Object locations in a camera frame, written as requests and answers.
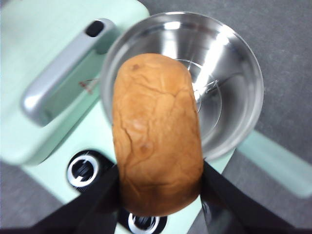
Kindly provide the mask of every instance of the black button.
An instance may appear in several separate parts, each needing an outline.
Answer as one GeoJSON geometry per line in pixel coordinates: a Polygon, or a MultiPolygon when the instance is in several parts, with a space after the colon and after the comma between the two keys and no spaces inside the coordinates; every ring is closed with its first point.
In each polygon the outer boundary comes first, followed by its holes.
{"type": "Polygon", "coordinates": [[[84,192],[89,188],[91,184],[97,181],[101,176],[103,176],[110,168],[113,167],[113,163],[101,153],[94,150],[85,150],[75,154],[72,159],[69,161],[67,166],[67,179],[68,182],[79,192],[84,192]],[[98,171],[95,171],[90,159],[95,159],[96,165],[98,166],[98,171]],[[75,182],[74,178],[79,178],[79,181],[82,183],[88,181],[88,185],[82,187],[82,185],[78,185],[77,181],[75,182]]]}
{"type": "Polygon", "coordinates": [[[81,176],[81,181],[87,181],[93,176],[94,168],[90,162],[80,160],[73,165],[72,171],[75,178],[81,176]]]}
{"type": "Polygon", "coordinates": [[[133,219],[134,224],[142,230],[151,229],[156,223],[155,217],[139,217],[134,215],[133,219]]]}
{"type": "Polygon", "coordinates": [[[104,28],[104,24],[101,21],[94,21],[93,23],[91,23],[85,33],[91,37],[96,37],[104,28]]]}

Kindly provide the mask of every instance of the mixer handle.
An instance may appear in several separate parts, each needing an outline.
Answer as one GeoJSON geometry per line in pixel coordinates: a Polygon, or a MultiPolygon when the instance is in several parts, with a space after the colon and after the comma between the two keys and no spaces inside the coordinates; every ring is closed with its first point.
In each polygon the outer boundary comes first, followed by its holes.
{"type": "Polygon", "coordinates": [[[91,50],[95,49],[98,54],[106,53],[118,35],[109,19],[92,22],[30,84],[21,99],[23,112],[39,126],[51,122],[53,118],[44,111],[44,107],[54,91],[91,50]]]}

